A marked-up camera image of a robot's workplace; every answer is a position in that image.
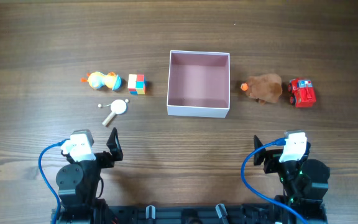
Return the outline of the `brown plush toy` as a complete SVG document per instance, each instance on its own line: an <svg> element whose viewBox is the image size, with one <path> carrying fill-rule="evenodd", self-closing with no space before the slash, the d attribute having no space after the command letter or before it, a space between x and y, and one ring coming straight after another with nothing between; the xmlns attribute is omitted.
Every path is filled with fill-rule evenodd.
<svg viewBox="0 0 358 224"><path fill-rule="evenodd" d="M282 94L282 78L276 73L251 76L241 84L241 90L260 104L277 103Z"/></svg>

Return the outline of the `red toy fire truck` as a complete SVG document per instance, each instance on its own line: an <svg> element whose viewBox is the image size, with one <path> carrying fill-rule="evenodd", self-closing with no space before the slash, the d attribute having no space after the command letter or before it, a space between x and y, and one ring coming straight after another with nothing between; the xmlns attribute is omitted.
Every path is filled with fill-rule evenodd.
<svg viewBox="0 0 358 224"><path fill-rule="evenodd" d="M290 104L296 108L310 108L316 103L316 95L310 79L295 78L288 84Z"/></svg>

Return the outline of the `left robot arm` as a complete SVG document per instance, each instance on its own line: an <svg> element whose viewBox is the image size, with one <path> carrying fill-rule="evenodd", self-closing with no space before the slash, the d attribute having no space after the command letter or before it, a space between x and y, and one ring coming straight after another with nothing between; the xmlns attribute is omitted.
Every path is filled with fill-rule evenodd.
<svg viewBox="0 0 358 224"><path fill-rule="evenodd" d="M74 131L61 146L61 154L69 162L56 176L58 196L65 208L92 207L101 180L101 170L113 168L123 160L117 129L113 128L106 143L108 150L93 153L94 139L90 130Z"/></svg>

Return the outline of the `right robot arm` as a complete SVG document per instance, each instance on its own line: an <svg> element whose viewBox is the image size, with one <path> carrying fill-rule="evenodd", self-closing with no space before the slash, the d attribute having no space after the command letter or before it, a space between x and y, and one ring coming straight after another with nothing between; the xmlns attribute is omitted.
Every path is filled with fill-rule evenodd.
<svg viewBox="0 0 358 224"><path fill-rule="evenodd" d="M283 149L263 149L254 155L254 165L264 165L266 174L277 173L285 195L275 196L281 203L322 203L329 189L330 168L316 159L309 159L311 144L295 161L281 162Z"/></svg>

